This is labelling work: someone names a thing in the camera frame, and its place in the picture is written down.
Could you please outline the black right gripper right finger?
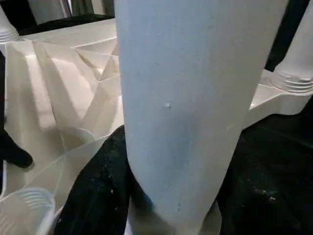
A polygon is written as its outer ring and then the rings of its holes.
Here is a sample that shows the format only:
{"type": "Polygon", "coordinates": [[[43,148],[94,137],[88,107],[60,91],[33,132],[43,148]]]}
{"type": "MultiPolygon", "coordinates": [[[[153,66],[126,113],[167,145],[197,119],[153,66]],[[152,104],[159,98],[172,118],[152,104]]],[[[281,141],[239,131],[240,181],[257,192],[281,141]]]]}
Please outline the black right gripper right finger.
{"type": "Polygon", "coordinates": [[[301,235],[304,227],[255,154],[237,145],[217,202],[222,235],[301,235]]]}

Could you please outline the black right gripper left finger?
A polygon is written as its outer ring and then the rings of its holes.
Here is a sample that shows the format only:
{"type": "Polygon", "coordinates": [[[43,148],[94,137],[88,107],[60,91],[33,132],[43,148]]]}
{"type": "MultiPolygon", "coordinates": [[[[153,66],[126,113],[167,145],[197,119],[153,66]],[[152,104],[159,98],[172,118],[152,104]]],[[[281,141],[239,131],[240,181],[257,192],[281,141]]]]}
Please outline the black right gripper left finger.
{"type": "Polygon", "coordinates": [[[56,235],[122,235],[131,189],[125,127],[118,127],[78,174],[56,235]]]}

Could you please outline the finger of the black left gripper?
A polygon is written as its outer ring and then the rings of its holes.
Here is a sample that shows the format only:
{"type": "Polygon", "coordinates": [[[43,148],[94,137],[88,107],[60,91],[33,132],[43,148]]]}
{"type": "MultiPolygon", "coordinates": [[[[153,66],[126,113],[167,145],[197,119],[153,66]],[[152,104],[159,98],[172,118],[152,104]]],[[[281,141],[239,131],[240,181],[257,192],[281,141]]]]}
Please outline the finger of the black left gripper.
{"type": "Polygon", "coordinates": [[[0,159],[19,168],[33,164],[31,155],[20,148],[4,129],[5,113],[5,57],[0,53],[0,159]]]}

